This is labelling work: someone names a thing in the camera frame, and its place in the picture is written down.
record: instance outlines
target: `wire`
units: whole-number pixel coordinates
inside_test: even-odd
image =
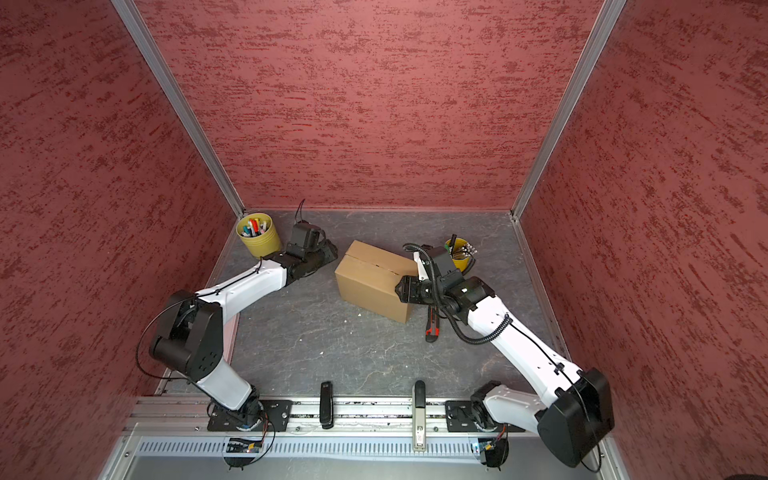
[[[437,274],[435,273],[435,261],[429,256],[429,253],[427,251],[417,245],[416,243],[406,243],[402,246],[402,248],[406,252],[419,252],[421,253],[428,261],[426,264],[427,267],[427,275],[429,276],[429,281],[432,282],[432,300],[435,302],[435,306],[438,307],[438,309],[443,312],[445,315],[445,318],[448,319],[448,322],[451,324],[451,328],[453,328],[454,333],[456,336],[459,337],[459,339],[464,342],[468,343],[469,345],[482,345],[483,343],[488,343],[493,340],[495,340],[499,335],[502,334],[505,328],[511,323],[511,318],[509,315],[505,316],[502,322],[499,324],[499,326],[496,327],[496,329],[493,332],[490,332],[488,335],[480,337],[478,339],[474,339],[472,337],[466,336],[464,332],[462,332],[462,329],[458,327],[456,319],[453,317],[453,315],[448,311],[447,308],[445,308],[445,305],[440,300],[440,294],[438,292],[439,285],[437,282]]]
[[[215,289],[211,293],[203,293],[202,295],[200,295],[198,293],[195,293],[193,296],[191,296],[189,298],[185,298],[183,300],[179,300],[178,302],[175,302],[175,303],[172,303],[169,306],[166,306],[160,313],[158,313],[147,324],[147,326],[144,327],[144,330],[141,332],[141,335],[139,336],[139,341],[136,342],[136,352],[135,352],[136,368],[138,368],[139,371],[142,372],[143,374],[145,374],[146,376],[152,377],[153,379],[158,379],[158,380],[176,380],[176,379],[178,379],[177,377],[172,377],[172,376],[158,376],[158,375],[154,375],[153,373],[149,373],[147,370],[144,369],[144,367],[141,366],[141,364],[139,363],[139,347],[141,346],[141,341],[144,339],[144,335],[147,334],[147,331],[150,329],[152,324],[157,322],[157,319],[160,318],[160,315],[162,315],[163,313],[166,313],[169,309],[175,307],[176,305],[180,305],[180,304],[182,304],[184,302],[188,302],[190,300],[196,300],[196,299],[202,298],[204,296],[218,295],[219,293],[221,293],[221,290],[226,289],[228,286],[232,285],[233,283],[239,282],[239,281],[241,281],[241,280],[243,280],[245,278],[248,278],[251,275],[259,273],[259,270],[261,270],[261,264],[262,263],[264,263],[264,258],[259,259],[259,264],[256,265],[256,268],[253,270],[253,272],[248,273],[247,275],[242,276],[241,278],[238,278],[237,280],[232,280],[227,285],[220,286],[219,288]],[[196,307],[195,306],[191,306],[186,312],[184,312],[184,314],[181,316],[181,319],[184,320],[185,318],[187,318],[187,315],[192,313],[194,310],[196,310]]]
[[[299,202],[299,207],[296,208],[296,213],[293,215],[293,224],[294,225],[299,223],[299,221],[297,220],[297,218],[299,218],[299,217],[301,218],[301,221],[304,221],[304,216],[303,216],[303,211],[302,210],[304,208],[304,201],[305,200],[306,200],[306,198],[301,200],[301,202]]]
[[[274,423],[272,423],[272,422],[270,421],[270,417],[269,417],[269,416],[266,414],[266,410],[264,411],[264,418],[265,418],[265,420],[266,420],[266,421],[265,421],[265,426],[266,426],[266,428],[265,428],[265,430],[264,430],[264,434],[263,434],[263,436],[261,437],[261,445],[262,445],[262,447],[264,446],[264,439],[266,438],[266,431],[267,431],[267,430],[269,430],[269,428],[270,428],[270,425],[272,425],[272,442],[270,443],[270,446],[269,446],[269,447],[267,447],[267,448],[266,448],[266,450],[264,450],[264,452],[263,452],[263,453],[262,453],[262,454],[261,454],[259,457],[254,457],[255,459],[251,460],[251,461],[250,461],[250,462],[248,462],[248,463],[244,463],[244,464],[242,464],[242,465],[231,465],[231,464],[230,464],[230,463],[227,461],[229,457],[224,457],[224,462],[225,462],[227,465],[229,465],[229,466],[230,466],[230,468],[232,468],[232,467],[240,467],[240,468],[242,468],[242,467],[247,467],[248,465],[251,465],[251,464],[253,464],[253,463],[256,463],[256,462],[258,462],[259,460],[261,460],[262,458],[264,458],[264,456],[265,456],[267,453],[269,453],[269,452],[270,452],[270,450],[272,449],[272,445],[274,445],[274,444],[275,444],[275,436],[277,435],[277,429],[275,428],[275,424],[274,424]]]
[[[166,312],[168,311],[168,309],[170,309],[170,308],[173,308],[173,307],[175,307],[176,305],[179,305],[179,304],[181,304],[181,303],[187,302],[187,301],[189,301],[189,300],[194,300],[194,299],[196,299],[196,298],[197,298],[197,296],[196,296],[196,295],[193,295],[193,296],[191,296],[191,297],[189,297],[189,298],[185,298],[184,300],[179,300],[179,301],[178,301],[178,302],[176,302],[176,303],[172,303],[171,305],[169,305],[169,306],[165,307],[165,308],[163,309],[163,311],[162,311],[162,312],[158,313],[158,314],[157,314],[157,315],[156,315],[156,316],[155,316],[155,317],[152,319],[152,321],[151,321],[151,322],[149,322],[149,323],[147,324],[147,326],[145,326],[145,327],[144,327],[144,331],[143,331],[143,332],[141,332],[141,335],[139,336],[139,341],[138,341],[138,342],[136,342],[136,368],[138,368],[138,369],[139,369],[139,371],[141,371],[143,374],[145,374],[146,376],[150,376],[150,377],[152,377],[153,379],[159,379],[159,380],[173,380],[173,379],[174,379],[173,377],[169,377],[169,376],[157,376],[157,375],[154,375],[153,373],[149,373],[147,370],[145,370],[145,369],[144,369],[144,368],[141,366],[141,364],[139,363],[139,346],[141,346],[141,340],[143,340],[143,339],[144,339],[144,335],[146,335],[146,334],[147,334],[147,330],[149,330],[149,327],[151,327],[151,326],[152,326],[152,324],[153,324],[153,323],[155,323],[155,321],[156,321],[158,318],[160,318],[160,315],[162,315],[163,313],[166,313]]]
[[[571,377],[569,377],[569,376],[568,376],[568,374],[567,374],[567,373],[565,373],[565,371],[564,371],[563,369],[561,369],[560,367],[558,367],[558,364],[554,362],[554,360],[553,360],[553,359],[552,359],[552,358],[551,358],[551,357],[550,357],[550,356],[547,354],[547,352],[546,352],[546,351],[545,351],[543,348],[541,348],[541,345],[539,345],[539,344],[538,344],[538,342],[536,342],[535,340],[533,340],[533,339],[532,339],[530,336],[528,336],[528,335],[527,335],[525,332],[523,332],[522,330],[520,330],[520,329],[519,329],[517,326],[515,326],[514,324],[512,324],[512,323],[511,323],[510,325],[512,325],[512,328],[513,328],[513,329],[515,329],[515,330],[517,330],[517,331],[518,331],[518,332],[519,332],[521,335],[523,335],[525,338],[527,338],[527,339],[531,340],[531,342],[532,342],[534,345],[536,345],[536,346],[538,347],[538,349],[539,349],[539,350],[541,350],[541,353],[544,353],[544,356],[545,356],[545,357],[547,357],[547,360],[549,360],[549,362],[550,362],[552,365],[554,365],[554,367],[555,367],[555,368],[556,368],[556,369],[557,369],[557,370],[558,370],[560,373],[562,373],[562,374],[563,374],[563,376],[564,376],[564,377],[565,377],[565,379],[568,381],[568,383],[570,383],[570,384],[571,384],[571,386],[572,386],[572,387],[574,387],[574,392],[576,392],[576,395],[578,395],[578,398],[579,398],[579,402],[581,403],[581,409],[582,409],[582,410],[584,410],[584,417],[587,419],[587,422],[590,422],[590,419],[589,419],[589,413],[587,412],[587,404],[584,402],[584,399],[581,397],[581,392],[579,392],[579,391],[578,391],[578,389],[576,388],[576,384],[575,384],[575,383],[573,383],[573,380],[571,380]],[[598,468],[597,468],[596,470],[593,470],[592,468],[589,468],[589,467],[587,467],[587,464],[586,464],[586,463],[584,463],[584,460],[583,460],[583,459],[581,460],[581,464],[584,466],[584,468],[586,468],[586,469],[587,469],[587,470],[589,470],[590,472],[592,472],[592,473],[598,473],[598,472],[600,471],[600,469],[601,469],[601,468],[603,468],[603,451],[602,451],[602,449],[600,448],[600,442],[598,442],[598,437],[597,437],[597,436],[594,434],[594,431],[592,432],[592,438],[594,439],[594,443],[595,443],[595,445],[597,445],[597,446],[598,446]]]

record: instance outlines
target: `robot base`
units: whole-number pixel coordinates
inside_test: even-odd
[[[262,400],[261,404],[275,431],[285,432],[288,427],[288,420],[290,420],[290,409],[293,402],[290,400]],[[208,420],[208,432],[242,432],[242,430],[236,427],[235,422],[227,415],[225,409],[214,405]]]

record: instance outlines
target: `metal panel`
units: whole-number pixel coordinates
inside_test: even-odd
[[[581,51],[581,57],[578,59],[571,80],[568,82],[563,98],[560,100],[558,110],[554,113],[554,118],[552,118],[552,123],[549,125],[544,141],[541,142],[541,148],[536,154],[531,171],[525,178],[520,194],[515,201],[515,205],[512,207],[513,218],[520,220],[525,206],[528,205],[538,179],[547,167],[549,157],[552,155],[552,151],[557,145],[574,107],[578,103],[581,92],[584,90],[584,86],[587,84],[589,75],[592,73],[595,64],[597,64],[598,58],[600,58],[600,53],[603,51],[605,42],[611,35],[614,25],[616,25],[616,20],[619,18],[625,2],[626,0],[605,0],[600,9],[598,18],[594,22],[594,27],[592,27],[592,32],[590,32],[589,38],[587,38],[587,43],[584,44],[584,50]]]
[[[257,453],[225,454],[229,437],[146,436],[135,456],[253,457]],[[426,452],[414,452],[410,438],[383,437],[276,437],[270,458],[347,458],[355,460],[419,460],[477,463],[472,443],[477,438],[431,437]]]
[[[163,59],[163,55],[160,53],[160,49],[155,44],[152,34],[149,32],[133,0],[112,0],[112,5],[117,9],[120,18],[125,24],[125,28],[128,29],[128,33],[131,34],[131,37],[136,42],[136,46],[139,47],[144,60],[149,65],[152,73],[154,73],[157,82],[163,88],[168,101],[179,116],[184,128],[187,129],[187,133],[192,138],[197,151],[200,152],[227,202],[229,202],[235,215],[241,218],[245,211],[243,201],[237,194],[221,162],[219,162],[219,157],[205,136],[205,132],[203,132],[200,122],[197,121],[197,117],[195,117],[192,108],[187,103],[187,99],[181,93],[174,75],[170,72],[167,63]]]

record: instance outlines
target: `aluminum frame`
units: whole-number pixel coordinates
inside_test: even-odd
[[[541,142],[541,148],[536,154],[531,171],[528,172],[528,176],[525,178],[520,189],[520,194],[515,200],[515,205],[512,206],[513,219],[520,220],[523,210],[528,206],[531,195],[536,189],[536,184],[538,184],[544,169],[547,167],[549,157],[552,156],[552,152],[557,146],[558,140],[560,140],[565,125],[568,123],[568,119],[578,103],[581,92],[584,91],[584,86],[587,84],[587,80],[589,80],[589,76],[592,74],[598,58],[600,58],[600,53],[602,53],[608,37],[611,36],[611,32],[625,3],[626,0],[605,0],[600,8],[598,17],[595,19],[592,30],[587,38],[587,43],[584,44],[584,49],[581,51],[581,55],[576,62],[571,80],[565,88],[563,98],[560,100],[558,109],[554,113],[547,134]]]
[[[184,128],[187,129],[187,133],[197,147],[197,151],[200,152],[201,157],[208,166],[211,175],[214,176],[214,180],[221,189],[221,193],[229,202],[232,211],[235,213],[238,219],[243,217],[245,212],[245,206],[240,199],[240,195],[237,194],[232,180],[224,170],[219,157],[216,155],[213,146],[211,146],[208,138],[203,131],[203,127],[200,122],[197,121],[197,117],[192,111],[192,107],[187,102],[184,94],[181,92],[179,84],[176,82],[174,74],[170,71],[168,63],[163,59],[163,55],[160,52],[159,47],[152,38],[152,34],[147,28],[147,24],[144,23],[144,19],[141,17],[141,13],[136,8],[133,0],[111,0],[112,5],[118,11],[120,18],[125,24],[125,28],[128,29],[128,33],[134,39],[136,46],[144,56],[144,60],[152,70],[154,77],[160,84],[161,88],[168,97],[168,101],[179,116]]]
[[[411,397],[406,396],[343,396],[335,397],[333,401],[334,427],[325,430],[319,423],[319,397],[265,396],[263,402],[276,399],[288,399],[294,402],[291,409],[288,427],[285,432],[276,434],[276,438],[290,441],[291,439],[338,439],[339,442],[354,443],[364,439],[410,439],[412,436]],[[448,432],[445,423],[445,402],[461,400],[448,397],[427,397],[427,441],[445,441],[449,439],[476,439],[477,432]],[[137,458],[137,449],[144,439],[162,437],[178,437],[179,441],[189,439],[212,439],[226,441],[233,436],[224,432],[208,432],[206,409],[210,399],[201,395],[165,395],[139,397],[136,399],[134,412],[127,421],[123,435],[118,440],[110,461],[100,475],[100,480],[123,480],[130,470],[131,463]],[[511,441],[537,437],[531,432],[510,433]],[[603,480],[624,480],[628,478],[621,458],[615,454],[615,443],[607,437],[601,442],[604,452],[603,468],[599,478]],[[153,456],[162,456],[156,452]],[[169,451],[167,456],[177,456]],[[403,457],[413,460],[411,452],[405,452]]]

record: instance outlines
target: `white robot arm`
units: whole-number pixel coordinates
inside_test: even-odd
[[[478,428],[512,424],[537,432],[552,453],[574,467],[613,429],[611,391],[597,370],[582,372],[558,355],[506,308],[478,277],[465,279],[445,248],[406,244],[419,276],[404,276],[396,293],[404,303],[439,308],[459,338],[492,342],[531,383],[536,395],[489,382],[472,396]],[[208,394],[240,430],[263,425],[257,390],[223,359],[223,326],[268,293],[317,271],[338,257],[318,227],[297,223],[283,252],[211,288],[176,292],[157,317],[150,354]],[[467,337],[458,321],[482,338]]]
[[[251,303],[336,258],[336,246],[322,229],[297,223],[284,251],[219,285],[172,295],[157,317],[150,355],[208,394],[238,429],[261,426],[263,409],[255,387],[223,360],[223,326]]]
[[[478,428],[509,423],[537,432],[564,464],[575,467],[613,429],[611,389],[596,369],[583,372],[549,348],[507,309],[482,280],[465,279],[450,253],[407,243],[418,276],[404,276],[396,292],[401,302],[433,306],[458,337],[472,345],[491,342],[533,386],[536,395],[489,382],[472,395]],[[461,321],[482,338],[466,336]]]

